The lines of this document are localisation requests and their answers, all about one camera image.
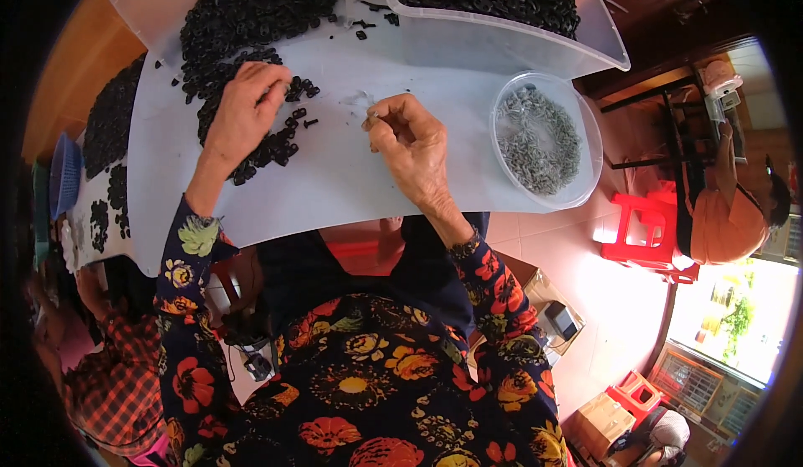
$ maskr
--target tiled floor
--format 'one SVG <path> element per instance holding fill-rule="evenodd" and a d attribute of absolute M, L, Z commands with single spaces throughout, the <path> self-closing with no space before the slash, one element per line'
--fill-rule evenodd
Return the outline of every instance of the tiled floor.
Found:
<path fill-rule="evenodd" d="M 597 115 L 607 162 L 639 159 L 656 151 L 661 135 L 654 120 L 649 110 L 634 108 Z M 644 194 L 656 185 L 655 171 L 641 169 L 634 177 L 631 193 Z M 620 382 L 629 370 L 642 371 L 662 321 L 667 284 L 654 273 L 629 269 L 599 255 L 600 242 L 616 239 L 620 211 L 610 202 L 615 191 L 626 191 L 625 173 L 606 164 L 597 189 L 578 208 L 546 215 L 491 215 L 488 243 L 508 256 L 541 267 L 587 322 L 554 368 L 562 420 L 609 384 Z M 364 222 L 327 228 L 321 233 L 327 241 L 366 241 L 376 238 L 378 224 Z M 352 272 L 378 270 L 376 260 L 370 259 L 349 261 L 344 266 Z M 225 312 L 228 301 L 222 289 L 214 285 L 209 294 Z M 232 386 L 245 401 L 259 383 L 253 382 L 237 362 L 236 352 L 231 351 L 234 364 L 230 367 L 236 368 Z"/>

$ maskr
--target person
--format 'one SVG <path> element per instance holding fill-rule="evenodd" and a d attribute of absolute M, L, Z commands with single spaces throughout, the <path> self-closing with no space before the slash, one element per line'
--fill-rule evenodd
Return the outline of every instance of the person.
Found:
<path fill-rule="evenodd" d="M 675 167 L 678 197 L 678 249 L 699 264 L 727 264 L 749 257 L 782 227 L 792 196 L 783 179 L 770 173 L 747 191 L 737 179 L 733 128 L 719 124 L 714 171 L 717 190 L 706 187 L 705 168 L 696 160 Z"/>
<path fill-rule="evenodd" d="M 360 277 L 348 284 L 320 262 L 320 241 L 308 233 L 295 242 L 316 259 L 280 262 L 278 251 L 291 241 L 258 249 L 266 296 L 279 297 L 268 298 L 279 366 L 245 404 L 237 401 L 204 301 L 210 264 L 237 249 L 211 216 L 229 173 L 270 128 L 291 77 L 284 66 L 246 62 L 226 85 L 167 236 L 154 301 L 162 402 L 179 461 L 567 465 L 536 312 L 469 221 L 481 225 L 486 215 L 458 210 L 447 185 L 447 130 L 410 94 L 380 100 L 363 124 L 395 186 L 423 214 L 402 223 L 397 267 L 409 284 Z M 430 236 L 439 257 L 431 242 L 424 245 Z M 284 261 L 306 255 L 289 256 Z M 438 277 L 447 262 L 450 272 Z M 453 306 L 452 278 L 487 338 L 477 350 L 478 381 L 466 362 L 468 319 L 432 308 L 440 300 Z"/>
<path fill-rule="evenodd" d="M 636 445 L 647 447 L 629 467 L 677 467 L 686 459 L 684 448 L 689 441 L 689 424 L 683 415 L 663 406 L 658 406 L 625 441 L 622 449 Z"/>
<path fill-rule="evenodd" d="M 75 428 L 115 455 L 136 458 L 166 432 L 156 368 L 156 318 L 131 324 L 104 300 L 97 275 L 88 267 L 78 271 L 75 281 L 105 335 L 103 350 L 86 354 L 66 372 L 51 341 L 35 338 L 36 351 Z"/>

